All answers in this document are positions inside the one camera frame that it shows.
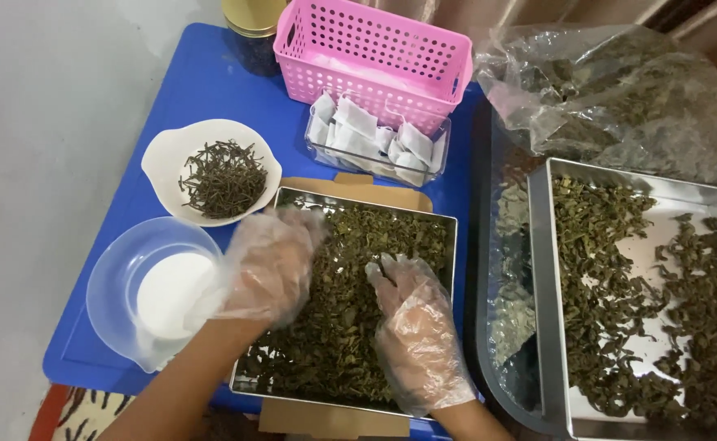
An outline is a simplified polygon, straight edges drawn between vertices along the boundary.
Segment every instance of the stainless steel tray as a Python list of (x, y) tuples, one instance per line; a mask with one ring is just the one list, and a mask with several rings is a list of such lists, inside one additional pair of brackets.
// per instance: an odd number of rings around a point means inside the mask
[[(453, 301), (453, 282), (454, 282), (454, 265), (455, 265), (455, 259), (456, 259), (456, 231), (457, 231), (457, 220), (455, 217), (451, 216), (442, 216), (439, 214), (432, 214), (432, 213), (426, 213), (423, 211), (416, 211), (411, 209), (401, 209), (396, 208), (388, 205), (379, 205), (379, 204), (372, 204), (372, 203), (364, 203), (361, 201), (355, 201), (352, 199), (345, 199), (345, 198), (336, 198), (334, 196), (327, 196), (327, 195), (321, 195), (318, 193), (311, 193), (311, 192), (302, 192), (301, 190), (296, 190), (294, 188), (290, 187), (280, 187), (279, 190), (277, 190), (277, 195), (274, 201), (274, 206), (277, 206), (281, 203), (281, 201), (284, 202), (295, 202), (296, 205), (303, 206), (305, 209), (309, 208), (311, 206), (317, 206), (322, 207), (324, 212), (328, 213), (330, 210), (336, 210), (336, 209), (344, 209), (344, 208), (350, 208), (354, 206), (372, 206), (375, 208), (381, 208), (381, 209), (388, 209), (390, 211), (393, 211), (394, 213), (411, 213), (413, 216), (420, 216), (421, 218), (436, 218), (442, 222), (445, 223), (446, 228), (448, 229), (448, 245), (446, 247), (445, 253), (447, 256), (447, 264), (446, 267), (442, 270), (441, 274), (438, 274), (437, 276), (440, 278), (440, 282), (443, 284), (443, 287), (448, 291), (448, 293), (451, 296), (451, 301)], [(339, 403), (337, 401), (334, 402), (324, 402), (324, 401), (314, 401), (309, 399), (299, 399), (299, 398), (290, 398), (286, 396), (275, 396), (273, 391), (273, 386), (271, 386), (271, 392), (270, 393), (264, 393), (262, 391), (257, 390), (257, 381), (253, 378), (244, 377), (244, 376), (237, 376), (236, 375), (236, 367), (238, 366), (238, 362), (236, 362), (236, 365), (234, 366), (233, 374), (231, 375), (231, 381), (230, 381), (230, 387), (231, 391), (234, 393), (240, 393), (240, 394), (246, 394), (246, 395), (252, 395), (252, 396), (264, 396), (264, 397), (271, 397), (276, 399), (289, 399), (292, 401), (300, 401), (300, 402), (307, 402), (307, 403), (321, 403), (321, 404), (331, 404), (334, 406), (340, 406), (340, 407), (350, 407), (353, 409), (360, 409), (360, 410), (371, 410), (375, 412), (381, 412), (384, 414), (394, 414), (394, 415), (403, 415), (403, 416), (409, 416), (406, 414), (400, 414), (398, 412), (389, 411), (387, 409), (379, 409), (379, 408), (371, 408), (371, 407), (356, 407), (356, 406), (349, 406), (342, 403)]]
[[(662, 285), (657, 271), (652, 268), (655, 264), (655, 246), (668, 243), (678, 231), (677, 222), (671, 218), (679, 214), (693, 213), (692, 224), (696, 226), (696, 233), (701, 234), (703, 231), (699, 231), (701, 223), (698, 221), (707, 216), (717, 216), (717, 187), (709, 185), (622, 172), (555, 158), (548, 159), (546, 165), (528, 176), (543, 419), (561, 429), (559, 436), (579, 440), (707, 439), (705, 434), (681, 428), (655, 428), (647, 425), (644, 418), (632, 414), (623, 418), (606, 416), (594, 410), (578, 388), (570, 388), (552, 198), (552, 178), (562, 176), (597, 187), (630, 186), (639, 194), (657, 199), (656, 206), (645, 213), (645, 217), (655, 223), (646, 230), (649, 237), (626, 238), (617, 244), (624, 255), (634, 260), (633, 276), (651, 278), (650, 284), (653, 286)], [(635, 342), (633, 339), (628, 341), (627, 348), (636, 351), (640, 356), (644, 355), (644, 361), (633, 362), (637, 364), (631, 365), (639, 375), (656, 370), (652, 363), (670, 348), (667, 335), (660, 329), (667, 322), (667, 317), (662, 314), (649, 322), (644, 321), (647, 333), (658, 337), (657, 343), (641, 337)]]

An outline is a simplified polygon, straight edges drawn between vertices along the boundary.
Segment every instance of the gold lid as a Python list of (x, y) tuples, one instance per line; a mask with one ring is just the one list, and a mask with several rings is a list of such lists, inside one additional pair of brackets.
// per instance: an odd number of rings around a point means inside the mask
[(285, 0), (222, 0), (227, 25), (237, 34), (262, 38), (277, 33)]

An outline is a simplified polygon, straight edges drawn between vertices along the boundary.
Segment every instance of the blue tabletop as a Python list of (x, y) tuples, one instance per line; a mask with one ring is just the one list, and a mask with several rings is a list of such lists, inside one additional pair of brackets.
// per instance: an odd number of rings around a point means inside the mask
[[(306, 152), (308, 106), (288, 98), (282, 76), (262, 78), (245, 71), (228, 49), (226, 41), (231, 36), (232, 31), (206, 24), (192, 24), (184, 30), (127, 170), (46, 350), (42, 368), (52, 382), (137, 395), (153, 377), (103, 344), (89, 322), (85, 297), (92, 268), (114, 239), (142, 221), (169, 215), (140, 169), (146, 147), (159, 132), (204, 119), (233, 119), (265, 138), (282, 165), (283, 176), (333, 179), (336, 175), (337, 170), (316, 164)], [(453, 309), (460, 333), (470, 199), (471, 119), (482, 96), (476, 83), (467, 87), (464, 100), (451, 115), (451, 145), (445, 173), (422, 188), (432, 199), (435, 213), (459, 220)], [(379, 180), (375, 183), (391, 185)], [(206, 230), (225, 249), (234, 227)], [(261, 399), (233, 394), (223, 386), (213, 403), (258, 413)], [(433, 435), (444, 435), (439, 425), (411, 420), (411, 436)]]

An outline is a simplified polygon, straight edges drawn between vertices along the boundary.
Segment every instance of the pink plastic basket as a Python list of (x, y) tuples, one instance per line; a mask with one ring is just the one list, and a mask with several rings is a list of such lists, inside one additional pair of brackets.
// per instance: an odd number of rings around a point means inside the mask
[(401, 115), (424, 132), (462, 100), (473, 70), (465, 35), (348, 0), (293, 0), (274, 51), (292, 99), (350, 90), (380, 125)]

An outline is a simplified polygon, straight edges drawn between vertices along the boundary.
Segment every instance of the gloved hand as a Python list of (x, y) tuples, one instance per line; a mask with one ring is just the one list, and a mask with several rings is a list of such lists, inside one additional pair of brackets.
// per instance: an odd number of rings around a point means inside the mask
[(365, 271), (386, 316), (375, 349), (397, 404), (422, 417), (475, 399), (447, 292), (429, 265), (403, 254), (383, 254), (380, 263), (388, 278), (373, 262)]
[(218, 288), (187, 314), (199, 328), (206, 319), (263, 319), (290, 324), (309, 299), (314, 251), (328, 235), (323, 213), (266, 209), (236, 227), (220, 262)]

